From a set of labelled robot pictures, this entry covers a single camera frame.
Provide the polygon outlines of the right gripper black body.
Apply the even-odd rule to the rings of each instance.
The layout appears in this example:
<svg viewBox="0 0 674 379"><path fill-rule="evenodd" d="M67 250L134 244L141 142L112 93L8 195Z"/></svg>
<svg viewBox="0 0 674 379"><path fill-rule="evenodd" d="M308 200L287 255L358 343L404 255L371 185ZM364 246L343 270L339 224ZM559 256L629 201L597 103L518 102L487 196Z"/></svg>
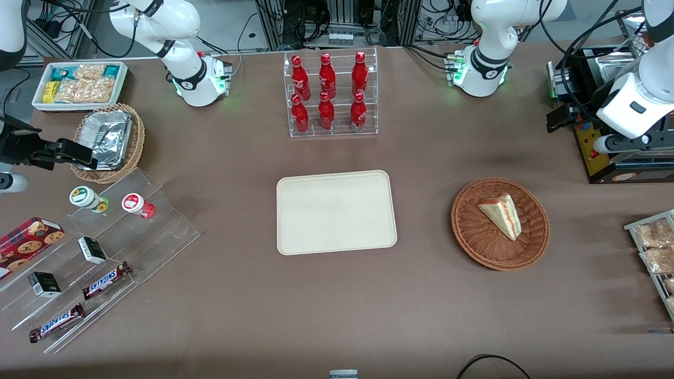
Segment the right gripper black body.
<svg viewBox="0 0 674 379"><path fill-rule="evenodd" d="M10 133L1 137L1 162L19 165L29 160L31 155L42 149L42 139L38 134L15 136Z"/></svg>

